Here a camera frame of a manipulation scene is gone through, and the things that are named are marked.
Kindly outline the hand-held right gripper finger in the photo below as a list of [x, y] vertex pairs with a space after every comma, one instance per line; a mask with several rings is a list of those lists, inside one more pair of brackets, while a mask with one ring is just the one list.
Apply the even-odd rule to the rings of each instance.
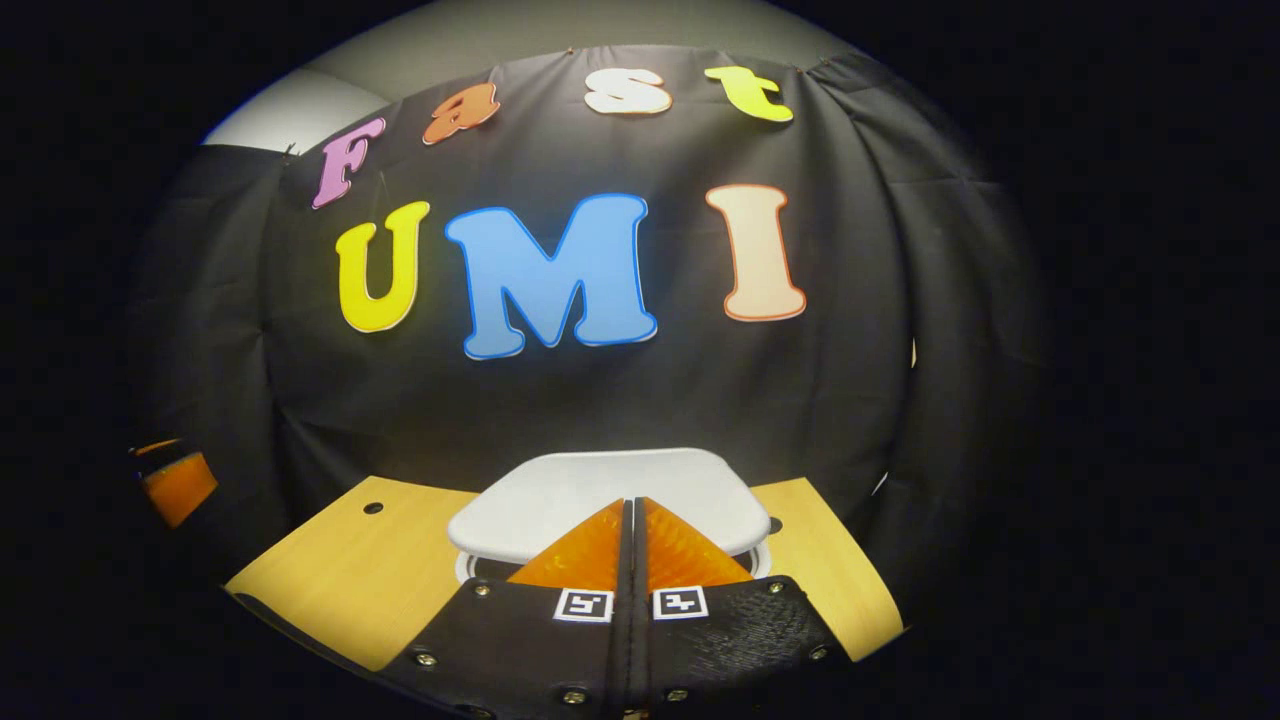
[[652, 716], [831, 716], [851, 661], [791, 577], [755, 578], [649, 497], [634, 682]]
[[634, 661], [634, 502], [507, 578], [466, 580], [376, 676], [463, 719], [618, 719]]

